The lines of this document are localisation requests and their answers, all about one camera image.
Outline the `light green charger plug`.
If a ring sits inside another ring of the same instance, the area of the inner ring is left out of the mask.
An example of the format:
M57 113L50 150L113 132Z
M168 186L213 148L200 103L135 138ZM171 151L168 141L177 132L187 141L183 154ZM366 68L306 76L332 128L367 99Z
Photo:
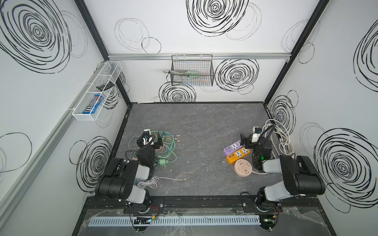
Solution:
M166 164L168 163L169 161L166 160L166 159L159 159L158 160L158 165L159 166L166 166Z

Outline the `purple power strip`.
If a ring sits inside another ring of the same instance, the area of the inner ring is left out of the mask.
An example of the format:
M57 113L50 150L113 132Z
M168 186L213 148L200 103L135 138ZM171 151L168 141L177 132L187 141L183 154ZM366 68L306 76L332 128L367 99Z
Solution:
M225 147L223 149L223 155L225 157L229 156L230 154L233 154L234 152L240 150L243 146L240 144L240 140L236 141L235 143Z

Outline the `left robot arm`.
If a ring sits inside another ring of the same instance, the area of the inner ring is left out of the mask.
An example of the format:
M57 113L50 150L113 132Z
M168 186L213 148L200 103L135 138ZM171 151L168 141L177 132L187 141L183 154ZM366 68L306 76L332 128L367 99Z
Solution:
M152 179L157 164L156 150L162 148L163 141L159 132L153 134L146 129L137 145L136 159L113 158L109 162L95 186L95 196L126 201L136 211L145 213L151 207L150 194L134 182Z

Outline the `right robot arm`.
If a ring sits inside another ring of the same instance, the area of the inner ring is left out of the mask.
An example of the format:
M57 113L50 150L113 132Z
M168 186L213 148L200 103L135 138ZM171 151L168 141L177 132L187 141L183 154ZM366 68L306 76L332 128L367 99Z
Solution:
M283 177L282 181L259 189L255 198L257 209L267 212L285 199L324 194L325 183L310 158L303 155L272 158L270 136L262 130L249 136L240 135L241 146L252 151L252 165L258 173L281 174Z

